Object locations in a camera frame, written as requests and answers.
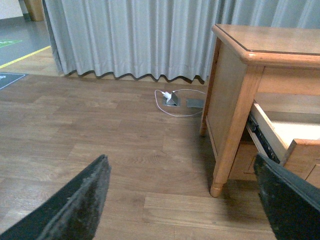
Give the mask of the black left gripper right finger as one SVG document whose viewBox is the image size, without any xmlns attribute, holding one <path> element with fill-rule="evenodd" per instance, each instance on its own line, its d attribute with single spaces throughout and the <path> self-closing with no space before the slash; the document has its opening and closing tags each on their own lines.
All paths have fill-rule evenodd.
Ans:
<svg viewBox="0 0 320 240">
<path fill-rule="evenodd" d="M 320 238 L 320 189 L 259 153 L 254 162 L 259 197 L 278 240 Z"/>
</svg>

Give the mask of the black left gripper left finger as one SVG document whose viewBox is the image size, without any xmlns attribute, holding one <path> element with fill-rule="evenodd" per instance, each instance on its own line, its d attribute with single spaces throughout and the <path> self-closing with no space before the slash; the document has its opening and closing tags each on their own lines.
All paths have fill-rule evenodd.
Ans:
<svg viewBox="0 0 320 240">
<path fill-rule="evenodd" d="M 40 207 L 0 235 L 2 240 L 91 240 L 104 209 L 111 166 L 100 155 Z"/>
</svg>

